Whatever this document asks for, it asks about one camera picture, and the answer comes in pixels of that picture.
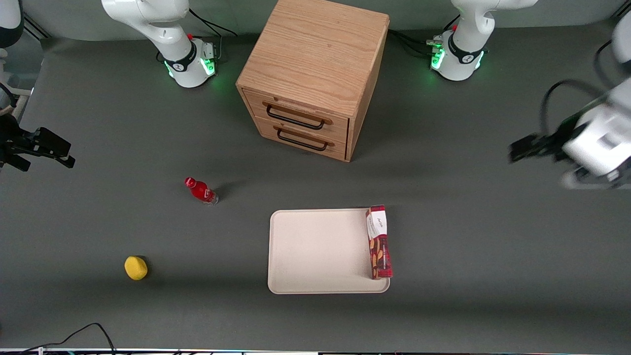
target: gray tabletop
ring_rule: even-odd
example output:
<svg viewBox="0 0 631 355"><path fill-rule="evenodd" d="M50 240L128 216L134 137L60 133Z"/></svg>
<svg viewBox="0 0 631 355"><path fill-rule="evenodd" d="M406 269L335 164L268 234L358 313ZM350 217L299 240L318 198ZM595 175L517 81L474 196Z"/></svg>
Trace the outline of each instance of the gray tabletop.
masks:
<svg viewBox="0 0 631 355"><path fill-rule="evenodd" d="M117 347L628 354L631 196L563 190L568 167L548 159L507 163L550 85L598 82L611 28L497 30L462 83L389 38L349 164L258 135L234 86L255 37L226 38L218 76L193 89L148 41L45 42L23 127L60 134L77 163L0 174L0 345L101 322ZM551 126L588 100L559 89ZM187 176L220 204L193 199ZM380 203L386 293L268 290L274 211ZM129 255L149 279L127 278ZM90 330L68 346L106 343Z"/></svg>

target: drawer handle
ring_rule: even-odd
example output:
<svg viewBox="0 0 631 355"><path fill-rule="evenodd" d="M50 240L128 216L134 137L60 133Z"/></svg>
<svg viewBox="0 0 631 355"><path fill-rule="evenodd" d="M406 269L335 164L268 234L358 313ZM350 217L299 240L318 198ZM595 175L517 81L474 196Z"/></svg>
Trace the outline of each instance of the drawer handle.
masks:
<svg viewBox="0 0 631 355"><path fill-rule="evenodd" d="M289 143L292 143L292 144L300 145L301 147L313 149L313 150L316 150L318 152L323 152L326 149L326 147L329 145L327 142L324 142L324 146L323 147L316 147L314 145L302 143L301 141L297 141L297 140L293 140L291 138L287 138L287 137L281 136L280 133L282 131L283 131L282 128L277 128L276 136L278 137L278 139L284 140L284 141L288 141Z"/></svg>
<svg viewBox="0 0 631 355"><path fill-rule="evenodd" d="M320 121L320 125L314 126L313 124L296 121L295 119L291 119L289 117L281 116L279 114L273 114L272 112L269 111L271 109L272 109L272 105L268 105L267 113L268 113L269 117L272 117L272 118L275 118L275 119L279 119L281 121L297 124L297 125L299 125L301 127L308 128L308 129L318 130L318 129L322 129L322 127L324 127L324 121L325 120Z"/></svg>

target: wooden drawer cabinet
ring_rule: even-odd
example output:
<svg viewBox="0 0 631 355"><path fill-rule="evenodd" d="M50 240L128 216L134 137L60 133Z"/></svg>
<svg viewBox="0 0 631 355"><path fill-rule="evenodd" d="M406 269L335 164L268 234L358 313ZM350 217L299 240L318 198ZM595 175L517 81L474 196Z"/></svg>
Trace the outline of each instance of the wooden drawer cabinet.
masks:
<svg viewBox="0 0 631 355"><path fill-rule="evenodd" d="M350 161L374 91L387 15L278 0L237 80L260 134Z"/></svg>

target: wall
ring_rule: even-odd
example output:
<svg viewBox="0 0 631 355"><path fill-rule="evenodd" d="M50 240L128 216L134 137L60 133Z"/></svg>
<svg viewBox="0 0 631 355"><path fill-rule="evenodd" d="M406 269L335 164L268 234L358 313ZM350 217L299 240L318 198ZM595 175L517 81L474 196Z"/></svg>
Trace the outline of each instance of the wall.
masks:
<svg viewBox="0 0 631 355"><path fill-rule="evenodd" d="M18 87L32 88L44 58L39 41L25 32L16 44L6 50L9 56L4 58L4 70L20 78Z"/></svg>
<svg viewBox="0 0 631 355"><path fill-rule="evenodd" d="M457 11L448 0L336 0L387 13L393 29L440 28ZM583 25L603 20L625 0L540 0L532 8L497 13L498 27ZM276 0L190 0L197 14L238 33L259 33ZM81 40L140 39L142 35L111 20L99 0L24 0L24 7L56 37ZM209 33L189 15L180 22L196 35Z"/></svg>

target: white tray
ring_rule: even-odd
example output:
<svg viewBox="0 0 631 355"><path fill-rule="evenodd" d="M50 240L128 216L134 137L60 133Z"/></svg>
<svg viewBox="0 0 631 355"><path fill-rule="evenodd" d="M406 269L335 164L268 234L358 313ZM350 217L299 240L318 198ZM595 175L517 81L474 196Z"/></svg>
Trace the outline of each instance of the white tray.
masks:
<svg viewBox="0 0 631 355"><path fill-rule="evenodd" d="M275 294L381 293L370 277L367 208L280 210L269 220L268 287Z"/></svg>

